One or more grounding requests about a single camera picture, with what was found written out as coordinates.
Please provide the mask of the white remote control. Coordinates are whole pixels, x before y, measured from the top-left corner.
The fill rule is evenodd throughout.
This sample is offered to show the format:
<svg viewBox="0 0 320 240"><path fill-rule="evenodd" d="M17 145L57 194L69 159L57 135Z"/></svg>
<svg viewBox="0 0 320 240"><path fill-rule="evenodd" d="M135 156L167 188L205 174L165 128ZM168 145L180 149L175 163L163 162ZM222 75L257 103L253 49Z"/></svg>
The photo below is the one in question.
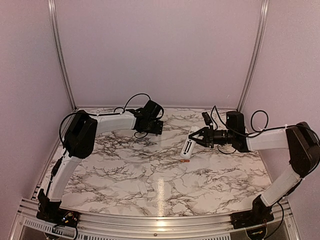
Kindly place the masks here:
<svg viewBox="0 0 320 240"><path fill-rule="evenodd" d="M198 126L193 125L190 128L190 130L189 130L189 132L188 132L188 134L186 136L186 140L185 140L184 145L183 145L183 147L181 149L181 152L180 152L180 156L185 160L189 160L191 158L191 155L193 153L194 147L196 145L196 142L194 140L190 139L189 135L197 132L199 129L200 128Z"/></svg>

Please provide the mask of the white battery cover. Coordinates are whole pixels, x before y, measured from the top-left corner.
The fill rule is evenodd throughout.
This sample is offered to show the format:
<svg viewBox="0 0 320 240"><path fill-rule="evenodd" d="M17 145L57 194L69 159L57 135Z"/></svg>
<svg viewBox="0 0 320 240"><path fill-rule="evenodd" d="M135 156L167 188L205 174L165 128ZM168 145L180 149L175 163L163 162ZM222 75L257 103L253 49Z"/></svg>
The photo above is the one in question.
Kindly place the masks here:
<svg viewBox="0 0 320 240"><path fill-rule="evenodd" d="M140 183L138 184L138 188L139 188L140 193L141 193L142 195L146 195L146 194L148 193L147 187L146 187L146 185L145 185L144 182L140 182Z"/></svg>

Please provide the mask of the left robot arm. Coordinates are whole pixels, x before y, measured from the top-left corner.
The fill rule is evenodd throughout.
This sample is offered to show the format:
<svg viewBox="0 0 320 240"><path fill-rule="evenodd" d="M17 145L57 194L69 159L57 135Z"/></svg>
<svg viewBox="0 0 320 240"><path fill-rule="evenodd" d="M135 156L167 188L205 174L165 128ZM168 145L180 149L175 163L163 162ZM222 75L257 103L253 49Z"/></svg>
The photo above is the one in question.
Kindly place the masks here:
<svg viewBox="0 0 320 240"><path fill-rule="evenodd" d="M144 107L125 109L122 112L88 113L79 110L71 113L72 122L61 137L62 157L53 168L47 190L38 193L40 203L48 203L44 215L53 223L63 219L63 211L55 204L60 204L65 187L74 170L81 161L89 157L95 145L96 136L118 130L134 130L138 133L161 135L164 122L161 118L164 109L158 103L148 100Z"/></svg>

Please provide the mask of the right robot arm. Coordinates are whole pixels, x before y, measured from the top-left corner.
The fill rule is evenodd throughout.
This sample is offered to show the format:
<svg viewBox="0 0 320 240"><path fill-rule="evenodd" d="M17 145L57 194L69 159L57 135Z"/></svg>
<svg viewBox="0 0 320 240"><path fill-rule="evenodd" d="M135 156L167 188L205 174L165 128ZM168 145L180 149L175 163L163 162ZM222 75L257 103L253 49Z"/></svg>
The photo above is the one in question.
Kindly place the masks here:
<svg viewBox="0 0 320 240"><path fill-rule="evenodd" d="M190 128L180 152L182 158L190 159L195 145L211 149L230 145L239 153L258 152L263 162L272 157L287 160L287 164L280 165L278 175L273 176L272 184L253 201L253 209L247 214L252 224L260 223L267 216L266 208L292 193L320 164L320 137L305 121L272 128L265 126L247 133L245 117L239 111L226 113L225 129L219 129L207 112L203 112L202 117L206 126Z"/></svg>

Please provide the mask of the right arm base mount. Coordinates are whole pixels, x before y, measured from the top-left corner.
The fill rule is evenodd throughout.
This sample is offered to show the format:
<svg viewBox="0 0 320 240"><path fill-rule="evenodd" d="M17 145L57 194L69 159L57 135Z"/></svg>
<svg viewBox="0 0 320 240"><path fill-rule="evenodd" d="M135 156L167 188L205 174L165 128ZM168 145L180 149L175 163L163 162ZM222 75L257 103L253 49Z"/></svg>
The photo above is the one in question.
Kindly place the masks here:
<svg viewBox="0 0 320 240"><path fill-rule="evenodd" d="M252 202L252 209L235 212L230 215L234 229L252 227L273 221L272 206L266 206L261 199L261 194Z"/></svg>

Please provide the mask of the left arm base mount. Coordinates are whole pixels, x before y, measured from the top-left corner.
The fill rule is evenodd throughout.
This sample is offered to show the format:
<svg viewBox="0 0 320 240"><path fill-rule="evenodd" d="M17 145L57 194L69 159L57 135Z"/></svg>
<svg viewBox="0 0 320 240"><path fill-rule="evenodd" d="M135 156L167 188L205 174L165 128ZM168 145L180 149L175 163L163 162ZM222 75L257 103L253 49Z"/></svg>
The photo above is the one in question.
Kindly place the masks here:
<svg viewBox="0 0 320 240"><path fill-rule="evenodd" d="M61 201L52 202L44 193L44 189L41 188L38 193L38 211L36 218L43 220L55 226L67 226L76 228L79 222L80 213L73 210L67 210L60 208Z"/></svg>

